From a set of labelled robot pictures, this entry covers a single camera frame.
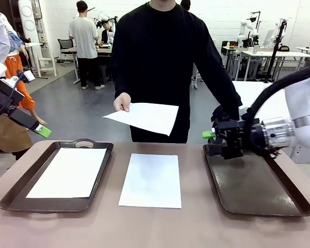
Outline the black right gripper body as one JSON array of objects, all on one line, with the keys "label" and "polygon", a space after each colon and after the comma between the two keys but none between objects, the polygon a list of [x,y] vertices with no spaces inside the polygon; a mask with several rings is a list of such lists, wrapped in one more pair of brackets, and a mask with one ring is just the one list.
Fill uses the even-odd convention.
[{"label": "black right gripper body", "polygon": [[244,126],[246,120],[221,120],[212,118],[212,127],[216,137],[222,139],[222,150],[252,150],[252,144],[247,139]]}]

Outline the person's right hand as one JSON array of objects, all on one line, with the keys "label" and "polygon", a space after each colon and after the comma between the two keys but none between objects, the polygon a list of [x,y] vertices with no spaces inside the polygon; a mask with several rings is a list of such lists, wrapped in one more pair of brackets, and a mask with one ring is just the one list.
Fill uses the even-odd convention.
[{"label": "person's right hand", "polygon": [[130,95],[123,92],[114,100],[113,106],[114,106],[116,111],[129,112],[130,111],[130,109],[129,109],[130,103],[131,103]]}]

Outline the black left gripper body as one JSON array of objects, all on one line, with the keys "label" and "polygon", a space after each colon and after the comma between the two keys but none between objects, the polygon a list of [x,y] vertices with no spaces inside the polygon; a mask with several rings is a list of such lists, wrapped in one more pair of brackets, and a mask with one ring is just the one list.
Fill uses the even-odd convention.
[{"label": "black left gripper body", "polygon": [[40,122],[18,108],[24,95],[13,88],[16,82],[17,79],[0,80],[0,116],[5,115],[18,125],[33,131]]}]

